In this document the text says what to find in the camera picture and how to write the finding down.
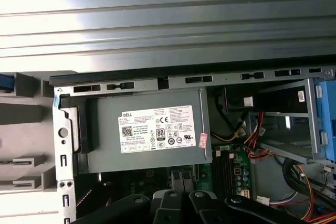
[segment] gray power supply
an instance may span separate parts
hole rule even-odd
[[[96,99],[91,112],[89,173],[212,162],[205,88]]]

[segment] power connector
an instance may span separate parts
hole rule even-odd
[[[269,206],[269,198],[257,196],[257,202],[262,203],[263,205]]]
[[[250,190],[242,190],[241,192],[240,192],[240,195],[242,195],[242,196],[244,196],[244,197],[246,197],[246,198],[250,198]]]

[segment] screw hole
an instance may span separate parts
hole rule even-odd
[[[170,216],[165,216],[165,217],[163,217],[163,219],[164,219],[165,221],[171,221],[171,220],[172,220],[172,217],[170,217]]]
[[[60,128],[59,131],[58,131],[58,135],[60,137],[67,137],[69,134],[68,130],[66,128]]]
[[[137,198],[134,200],[135,203],[143,203],[143,199],[142,198]]]

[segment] red sticker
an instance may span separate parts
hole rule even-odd
[[[199,147],[205,149],[206,141],[208,140],[208,134],[201,133],[201,137],[199,139],[200,139]]]

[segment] white connector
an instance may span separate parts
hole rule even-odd
[[[324,166],[323,170],[325,170],[327,173],[332,173],[332,168],[330,168],[329,166]]]
[[[241,192],[240,192],[240,195],[242,195],[242,196],[244,196],[244,197],[246,197],[246,198],[250,198],[250,190],[242,190]]]
[[[257,202],[262,203],[263,205],[269,206],[269,198],[257,196]]]

